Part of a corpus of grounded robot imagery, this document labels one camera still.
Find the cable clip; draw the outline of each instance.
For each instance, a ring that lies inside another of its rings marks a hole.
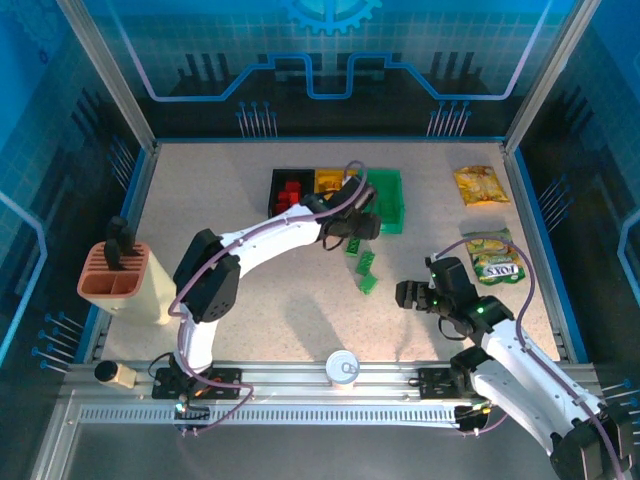
[[[579,407],[581,403],[584,403],[586,405],[587,404],[587,400],[588,400],[587,394],[586,393],[582,393],[582,395],[580,395],[577,398],[574,398],[573,400],[571,400],[571,403],[573,403],[576,407]]]

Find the snack bag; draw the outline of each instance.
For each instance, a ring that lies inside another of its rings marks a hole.
[[[509,203],[492,167],[464,167],[453,172],[465,205]]]
[[[511,241],[511,232],[503,228],[495,232],[466,233],[463,238],[489,236]],[[525,277],[522,260],[518,253],[497,240],[471,240],[466,243],[471,256],[473,270],[480,283],[495,285],[497,283],[517,283]]]

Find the green tray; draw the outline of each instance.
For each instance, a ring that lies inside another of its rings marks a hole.
[[[399,170],[368,170],[367,182],[378,191],[373,212],[382,218],[382,233],[402,233],[404,226],[404,199],[402,177]]]

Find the green block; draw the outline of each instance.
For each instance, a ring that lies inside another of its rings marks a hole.
[[[360,248],[360,239],[352,238],[351,240],[349,240],[349,244],[347,245],[347,250],[345,251],[345,253],[349,257],[355,257],[356,255],[358,255],[359,248]]]
[[[369,295],[373,292],[373,289],[378,284],[378,279],[371,275],[371,273],[367,273],[364,278],[360,281],[360,291],[365,295]]]
[[[376,254],[373,252],[364,252],[362,257],[360,257],[360,261],[358,262],[358,266],[356,267],[356,273],[359,275],[366,275],[371,270],[371,264],[373,263],[373,259],[376,258]]]

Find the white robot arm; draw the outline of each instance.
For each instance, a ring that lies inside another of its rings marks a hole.
[[[311,213],[312,212],[309,210],[309,207],[305,207],[300,204],[294,205],[289,210],[276,217],[276,219],[292,218],[291,223],[259,234],[247,242],[244,242],[242,246],[234,249],[233,254],[239,259],[240,276],[238,279],[244,277],[261,263],[271,260],[284,252],[317,242],[320,237],[322,228],[321,224],[317,222],[295,221],[296,217],[309,215]],[[271,222],[273,222],[273,220],[267,220],[264,223]],[[220,245],[226,247],[237,238],[244,236],[251,230],[255,230],[264,223],[239,232],[222,234]],[[211,347],[213,345],[216,329],[218,328],[218,322],[195,323],[193,315],[187,311],[185,311],[185,313],[187,313],[188,319],[184,340],[184,353],[189,366],[196,372],[200,373],[207,369],[211,365],[211,362],[213,362]],[[174,357],[182,370],[186,371],[184,366],[181,365],[180,355],[177,351],[174,353]]]
[[[377,193],[372,186],[360,186],[360,183],[360,177],[352,177],[329,200],[324,200],[322,195],[307,196],[281,215],[245,230],[219,237],[210,230],[203,230],[194,237],[174,275],[178,290],[216,252],[234,243],[237,245],[214,269],[204,274],[183,299],[181,311],[187,323],[182,345],[178,348],[183,348],[191,370],[200,373],[211,365],[217,320],[233,307],[239,280],[253,268],[284,252],[319,241],[325,249],[331,250],[337,245],[327,248],[328,237],[338,237],[340,241],[350,236],[367,240],[377,238],[380,218],[364,213],[375,201]],[[349,206],[343,209],[340,206],[345,202]],[[339,211],[334,214],[318,215],[337,207],[340,207]],[[176,363],[188,373],[182,357],[176,350]]]
[[[462,395],[478,394],[504,410],[545,449],[562,480],[611,480],[618,465],[622,471],[631,467],[633,429],[626,409],[604,405],[575,383],[519,331],[498,299],[479,297],[458,258],[427,259],[427,267],[431,280],[399,283],[396,301],[401,308],[415,304],[416,310],[440,315],[460,338],[473,341],[451,359]]]

